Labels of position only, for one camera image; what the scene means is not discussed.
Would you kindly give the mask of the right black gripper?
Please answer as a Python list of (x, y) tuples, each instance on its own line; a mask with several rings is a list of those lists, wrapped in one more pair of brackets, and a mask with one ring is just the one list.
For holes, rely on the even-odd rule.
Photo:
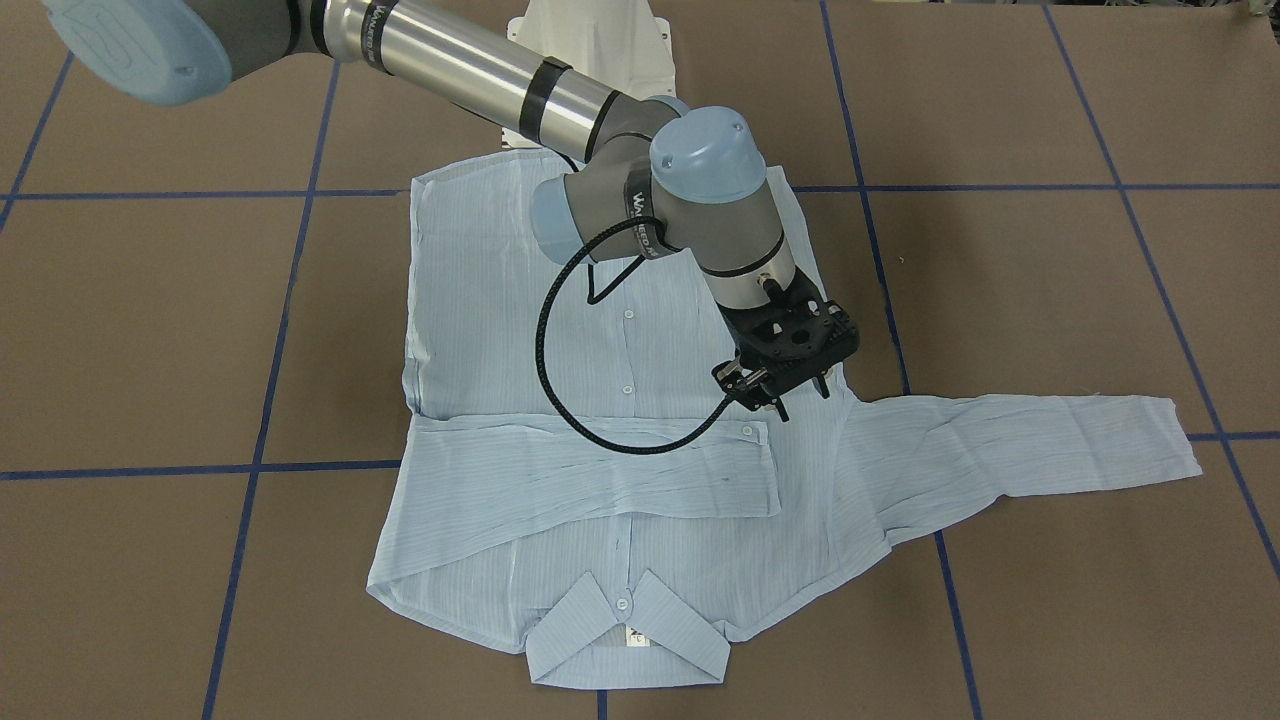
[[(736, 347), (732, 360), (767, 369), (773, 393), (810, 384), (823, 400), (831, 398), (831, 375), (860, 347), (851, 316), (836, 302), (820, 299), (728, 310), (727, 325)], [(765, 407), (782, 423), (790, 421), (781, 397), (771, 396)]]

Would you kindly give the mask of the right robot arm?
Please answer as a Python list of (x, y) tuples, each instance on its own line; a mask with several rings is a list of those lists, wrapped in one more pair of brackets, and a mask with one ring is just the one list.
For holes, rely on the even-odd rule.
[(733, 109), (636, 99), (429, 1), (49, 1), (100, 79), (178, 106), (297, 53), (361, 61), (579, 164), (540, 183), (532, 231), (564, 270), (689, 251), (733, 341), (727, 398), (785, 410), (859, 346), (849, 314), (797, 268), (765, 160)]

